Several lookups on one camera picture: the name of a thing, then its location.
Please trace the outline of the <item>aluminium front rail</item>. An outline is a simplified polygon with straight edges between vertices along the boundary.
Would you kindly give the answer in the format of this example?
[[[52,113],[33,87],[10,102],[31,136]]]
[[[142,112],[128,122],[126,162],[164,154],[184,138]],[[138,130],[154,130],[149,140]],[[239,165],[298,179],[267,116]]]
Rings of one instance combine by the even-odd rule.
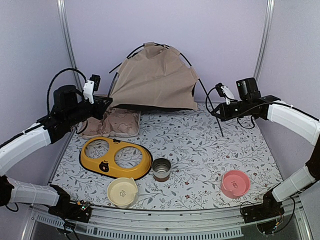
[[[24,240],[311,240],[298,197],[284,214],[245,221],[245,205],[201,210],[136,210],[94,206],[88,222],[62,220],[44,206],[30,209]]]

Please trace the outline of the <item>cream pet bowl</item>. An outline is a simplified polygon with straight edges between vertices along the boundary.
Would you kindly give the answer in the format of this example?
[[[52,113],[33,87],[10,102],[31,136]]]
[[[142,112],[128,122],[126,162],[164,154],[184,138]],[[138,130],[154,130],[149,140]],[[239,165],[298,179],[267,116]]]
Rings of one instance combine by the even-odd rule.
[[[116,208],[131,208],[138,200],[138,186],[132,177],[119,177],[108,185],[107,197]]]

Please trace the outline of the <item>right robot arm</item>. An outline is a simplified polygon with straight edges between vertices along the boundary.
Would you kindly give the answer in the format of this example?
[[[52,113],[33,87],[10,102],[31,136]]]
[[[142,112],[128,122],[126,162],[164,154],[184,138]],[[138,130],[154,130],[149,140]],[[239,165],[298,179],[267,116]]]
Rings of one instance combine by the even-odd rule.
[[[225,122],[242,117],[253,117],[286,128],[307,141],[312,153],[307,162],[283,182],[264,194],[264,203],[258,213],[269,218],[278,210],[278,203],[305,191],[320,180],[320,120],[274,95],[262,96],[256,79],[236,81],[239,99],[223,83],[214,86],[224,102],[214,107],[210,114]]]

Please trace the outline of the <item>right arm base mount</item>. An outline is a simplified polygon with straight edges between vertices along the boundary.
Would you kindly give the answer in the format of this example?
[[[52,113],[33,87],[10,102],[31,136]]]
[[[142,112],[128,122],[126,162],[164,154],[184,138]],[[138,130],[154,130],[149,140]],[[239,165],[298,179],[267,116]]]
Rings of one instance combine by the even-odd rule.
[[[254,204],[250,201],[245,201],[242,203],[239,211],[246,224],[280,217],[280,220],[273,219],[270,222],[263,222],[257,225],[259,232],[264,235],[272,235],[276,232],[281,221],[283,220],[285,213],[285,210],[281,204],[277,205],[275,208],[267,208],[263,203]]]

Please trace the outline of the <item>aluminium frame post left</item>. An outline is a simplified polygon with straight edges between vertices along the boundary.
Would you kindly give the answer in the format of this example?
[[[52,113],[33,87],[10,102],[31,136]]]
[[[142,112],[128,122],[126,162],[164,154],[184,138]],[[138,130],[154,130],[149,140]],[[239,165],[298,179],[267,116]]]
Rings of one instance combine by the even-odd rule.
[[[69,29],[69,24],[68,24],[66,1],[65,0],[57,0],[56,3],[57,3],[57,10],[58,10],[60,26],[61,26],[62,34],[64,37],[69,61],[70,61],[71,66],[73,68],[77,69],[77,63],[76,63],[76,59],[75,59],[75,55],[74,55],[74,51],[73,51],[70,29]]]

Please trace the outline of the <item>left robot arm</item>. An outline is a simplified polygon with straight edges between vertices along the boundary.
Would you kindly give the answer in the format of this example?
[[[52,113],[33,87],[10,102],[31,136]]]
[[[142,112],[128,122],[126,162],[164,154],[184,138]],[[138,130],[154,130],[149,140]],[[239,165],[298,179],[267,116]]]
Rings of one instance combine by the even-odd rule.
[[[33,152],[62,139],[73,126],[93,117],[102,119],[112,98],[94,96],[94,88],[85,84],[84,92],[74,85],[64,85],[53,93],[54,105],[48,115],[0,146],[0,205],[13,203],[42,204],[63,216],[74,213],[70,196],[58,186],[36,185],[7,177],[15,164]]]

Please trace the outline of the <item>aluminium frame post right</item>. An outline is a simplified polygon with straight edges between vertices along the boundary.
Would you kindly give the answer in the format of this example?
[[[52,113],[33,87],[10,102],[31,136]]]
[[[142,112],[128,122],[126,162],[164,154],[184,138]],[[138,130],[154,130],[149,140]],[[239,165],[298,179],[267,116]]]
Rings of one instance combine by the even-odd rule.
[[[262,25],[261,41],[260,41],[258,55],[257,55],[257,59],[256,59],[254,71],[253,71],[253,77],[257,82],[259,81],[259,77],[262,71],[263,62],[264,62],[264,58],[267,50],[268,39],[270,36],[272,21],[273,21],[274,8],[275,8],[275,0],[267,0],[264,20]]]

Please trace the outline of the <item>aluminium frame post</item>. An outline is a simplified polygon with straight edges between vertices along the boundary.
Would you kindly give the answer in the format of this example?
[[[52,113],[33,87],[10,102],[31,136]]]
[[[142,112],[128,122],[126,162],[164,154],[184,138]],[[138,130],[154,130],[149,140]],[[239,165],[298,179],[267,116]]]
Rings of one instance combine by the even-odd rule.
[[[256,59],[254,71],[253,71],[253,77],[257,82],[259,81],[259,77],[262,71],[263,62],[264,62],[264,58],[267,50],[268,39],[270,36],[272,21],[273,21],[274,8],[275,8],[275,0],[267,0],[264,20],[262,25],[261,41],[260,41],[258,55],[257,55],[257,59]]]
[[[71,66],[73,68],[77,69],[77,63],[76,63],[76,59],[75,59],[75,55],[74,55],[74,51],[73,51],[70,29],[69,29],[69,24],[68,24],[66,1],[65,0],[57,0],[56,3],[57,3],[57,10],[58,10],[60,26],[61,26],[62,34],[64,37],[69,61],[70,61]]]

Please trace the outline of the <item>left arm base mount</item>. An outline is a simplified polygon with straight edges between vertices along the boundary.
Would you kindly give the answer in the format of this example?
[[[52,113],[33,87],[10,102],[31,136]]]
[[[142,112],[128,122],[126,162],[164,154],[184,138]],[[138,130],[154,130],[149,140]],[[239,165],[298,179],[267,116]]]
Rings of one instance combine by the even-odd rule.
[[[67,198],[58,200],[55,206],[48,207],[48,213],[62,220],[73,220],[88,223],[91,217],[91,203],[80,200],[70,202]]]

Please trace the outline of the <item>beige patterned pet pillow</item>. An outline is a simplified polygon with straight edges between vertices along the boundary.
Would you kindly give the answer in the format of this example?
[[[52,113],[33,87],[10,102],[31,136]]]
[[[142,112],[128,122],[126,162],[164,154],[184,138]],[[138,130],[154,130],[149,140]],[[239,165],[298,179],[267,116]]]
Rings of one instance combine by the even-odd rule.
[[[131,138],[139,134],[141,111],[118,107],[115,103],[104,112],[102,119],[90,117],[79,125],[76,133],[83,139],[95,137]]]

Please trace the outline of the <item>yellow double bowl holder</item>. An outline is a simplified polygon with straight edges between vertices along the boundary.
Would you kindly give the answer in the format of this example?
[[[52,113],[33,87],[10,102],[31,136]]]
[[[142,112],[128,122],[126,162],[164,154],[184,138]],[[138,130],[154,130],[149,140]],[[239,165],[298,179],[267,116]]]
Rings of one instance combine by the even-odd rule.
[[[99,140],[108,143],[109,149],[107,153],[98,158],[88,157],[86,155],[86,148],[92,142]],[[116,155],[124,148],[135,148],[139,150],[142,154],[140,163],[131,168],[120,167],[116,163]],[[144,146],[102,136],[88,140],[79,153],[79,163],[84,169],[113,179],[133,178],[134,180],[139,180],[150,172],[152,162],[153,157],[150,151]]]

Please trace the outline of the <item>pink pet bowl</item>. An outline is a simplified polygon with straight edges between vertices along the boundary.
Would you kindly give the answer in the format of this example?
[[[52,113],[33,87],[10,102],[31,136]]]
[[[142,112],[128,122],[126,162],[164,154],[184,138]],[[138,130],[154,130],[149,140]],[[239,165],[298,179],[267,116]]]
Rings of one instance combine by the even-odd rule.
[[[220,189],[230,199],[238,199],[251,188],[250,178],[240,170],[230,170],[222,176]]]

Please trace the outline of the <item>beige pet tent fabric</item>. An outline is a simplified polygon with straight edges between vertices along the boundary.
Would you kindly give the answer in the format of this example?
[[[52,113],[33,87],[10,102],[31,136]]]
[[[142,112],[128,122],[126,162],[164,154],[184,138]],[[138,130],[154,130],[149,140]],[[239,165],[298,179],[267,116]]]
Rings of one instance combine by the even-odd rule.
[[[199,76],[172,46],[147,42],[116,71],[110,107],[131,110],[196,110],[194,89]]]

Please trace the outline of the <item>steel cup with brown base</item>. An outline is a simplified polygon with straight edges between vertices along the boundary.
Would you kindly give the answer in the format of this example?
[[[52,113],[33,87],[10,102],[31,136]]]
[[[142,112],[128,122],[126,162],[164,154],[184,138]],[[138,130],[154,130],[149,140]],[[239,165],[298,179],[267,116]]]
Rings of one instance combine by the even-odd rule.
[[[157,158],[151,165],[153,178],[158,182],[165,182],[170,177],[171,163],[166,158]]]

